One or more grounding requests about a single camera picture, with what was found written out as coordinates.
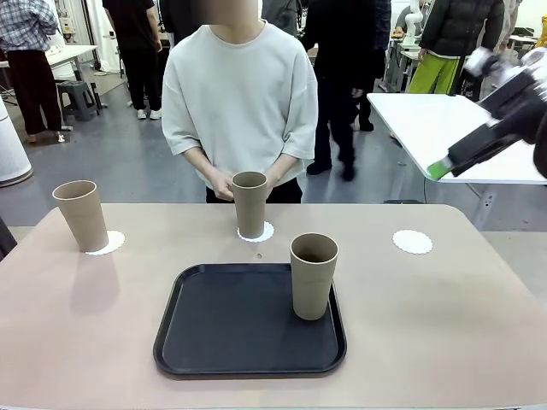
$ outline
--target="black plastic tray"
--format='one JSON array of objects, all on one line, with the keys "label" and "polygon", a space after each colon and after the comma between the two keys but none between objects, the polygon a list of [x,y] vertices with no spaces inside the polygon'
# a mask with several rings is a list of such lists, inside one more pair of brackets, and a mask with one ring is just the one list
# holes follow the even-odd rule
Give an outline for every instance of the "black plastic tray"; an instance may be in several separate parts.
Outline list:
[{"label": "black plastic tray", "polygon": [[346,352],[334,288],[329,299],[310,322],[292,310],[288,264],[191,267],[174,283],[154,358],[181,377],[329,372]]}]

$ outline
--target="paper cup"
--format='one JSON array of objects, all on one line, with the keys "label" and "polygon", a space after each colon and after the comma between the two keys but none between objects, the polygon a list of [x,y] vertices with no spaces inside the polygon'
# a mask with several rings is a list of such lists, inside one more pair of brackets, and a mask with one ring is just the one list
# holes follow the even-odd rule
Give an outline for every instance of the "paper cup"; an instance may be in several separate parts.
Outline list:
[{"label": "paper cup", "polygon": [[96,252],[109,243],[97,185],[73,181],[58,186],[53,197],[81,252]]},{"label": "paper cup", "polygon": [[264,233],[267,178],[263,173],[237,173],[232,178],[239,234],[255,239]]},{"label": "paper cup", "polygon": [[323,317],[338,260],[338,245],[320,233],[305,233],[291,243],[292,306],[302,319]]}]

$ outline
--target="white paper coaster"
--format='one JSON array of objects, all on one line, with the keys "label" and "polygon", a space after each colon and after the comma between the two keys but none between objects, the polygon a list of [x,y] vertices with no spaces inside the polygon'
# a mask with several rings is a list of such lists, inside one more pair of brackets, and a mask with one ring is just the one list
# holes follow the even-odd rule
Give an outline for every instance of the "white paper coaster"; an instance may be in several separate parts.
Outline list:
[{"label": "white paper coaster", "polygon": [[126,241],[126,236],[121,232],[108,231],[108,234],[109,234],[108,245],[106,245],[104,248],[96,252],[86,252],[86,253],[92,256],[106,255],[119,249],[120,246],[123,245],[123,243]]},{"label": "white paper coaster", "polygon": [[241,234],[239,233],[239,228],[238,228],[238,236],[246,242],[258,243],[258,242],[267,241],[269,238],[271,238],[274,235],[274,231],[275,229],[272,226],[272,224],[270,224],[269,222],[264,222],[264,233],[261,236],[255,237],[254,239],[248,239],[247,237],[242,237]]},{"label": "white paper coaster", "polygon": [[414,255],[428,254],[433,250],[431,238],[422,232],[399,231],[393,235],[393,243],[400,250]]}]

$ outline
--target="person's right hand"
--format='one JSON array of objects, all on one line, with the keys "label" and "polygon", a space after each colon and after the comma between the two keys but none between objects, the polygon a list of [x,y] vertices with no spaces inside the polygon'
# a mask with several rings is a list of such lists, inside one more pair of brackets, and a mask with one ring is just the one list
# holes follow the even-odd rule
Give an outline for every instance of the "person's right hand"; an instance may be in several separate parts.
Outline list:
[{"label": "person's right hand", "polygon": [[215,170],[209,179],[213,185],[215,196],[223,201],[233,201],[232,179],[225,173]]},{"label": "person's right hand", "polygon": [[426,49],[420,49],[420,52],[418,53],[418,62],[423,62],[424,56],[427,54]]}]

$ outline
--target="white t-shirt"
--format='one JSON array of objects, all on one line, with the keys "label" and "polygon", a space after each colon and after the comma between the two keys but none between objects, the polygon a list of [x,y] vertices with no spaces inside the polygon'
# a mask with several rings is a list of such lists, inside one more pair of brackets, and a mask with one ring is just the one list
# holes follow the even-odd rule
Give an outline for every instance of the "white t-shirt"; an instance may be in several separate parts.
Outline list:
[{"label": "white t-shirt", "polygon": [[[182,40],[165,69],[162,111],[173,154],[201,146],[224,173],[265,173],[282,153],[314,158],[314,70],[300,42],[268,23],[246,44],[226,43],[209,26]],[[302,171],[299,161],[279,185]]]}]

